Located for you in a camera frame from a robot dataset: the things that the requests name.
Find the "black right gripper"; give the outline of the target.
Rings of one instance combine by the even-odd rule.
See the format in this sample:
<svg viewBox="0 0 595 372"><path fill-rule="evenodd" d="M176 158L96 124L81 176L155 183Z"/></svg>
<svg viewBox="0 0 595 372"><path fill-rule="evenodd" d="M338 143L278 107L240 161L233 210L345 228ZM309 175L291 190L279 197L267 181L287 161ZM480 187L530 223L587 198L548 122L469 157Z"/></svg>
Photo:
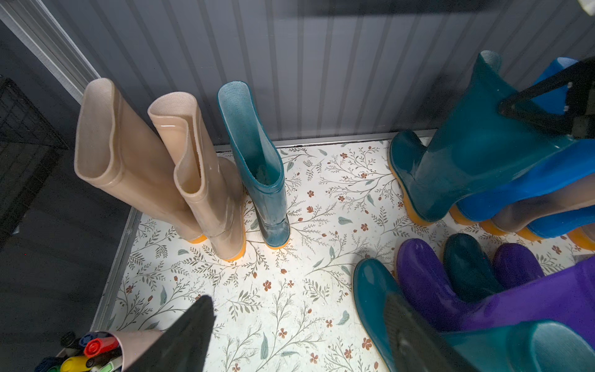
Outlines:
<svg viewBox="0 0 595 372"><path fill-rule="evenodd" d="M502 100L498 112L545 131L594 138L594 58L555 60L541 80Z"/></svg>

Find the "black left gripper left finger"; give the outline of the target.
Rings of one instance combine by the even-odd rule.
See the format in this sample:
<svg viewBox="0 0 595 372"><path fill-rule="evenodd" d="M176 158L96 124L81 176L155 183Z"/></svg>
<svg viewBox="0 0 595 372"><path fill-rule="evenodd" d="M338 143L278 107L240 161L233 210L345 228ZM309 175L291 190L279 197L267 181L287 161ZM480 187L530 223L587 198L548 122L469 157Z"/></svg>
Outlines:
<svg viewBox="0 0 595 372"><path fill-rule="evenodd" d="M215 324L211 297L198 299L128 371L203 371Z"/></svg>

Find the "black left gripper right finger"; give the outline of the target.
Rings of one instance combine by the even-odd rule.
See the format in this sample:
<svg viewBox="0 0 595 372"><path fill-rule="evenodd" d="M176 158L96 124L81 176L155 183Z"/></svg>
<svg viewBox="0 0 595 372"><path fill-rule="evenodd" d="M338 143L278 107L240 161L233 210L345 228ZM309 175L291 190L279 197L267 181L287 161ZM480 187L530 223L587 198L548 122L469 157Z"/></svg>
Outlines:
<svg viewBox="0 0 595 372"><path fill-rule="evenodd" d="M399 294L384 305L383 359L390 371L475 371Z"/></svg>

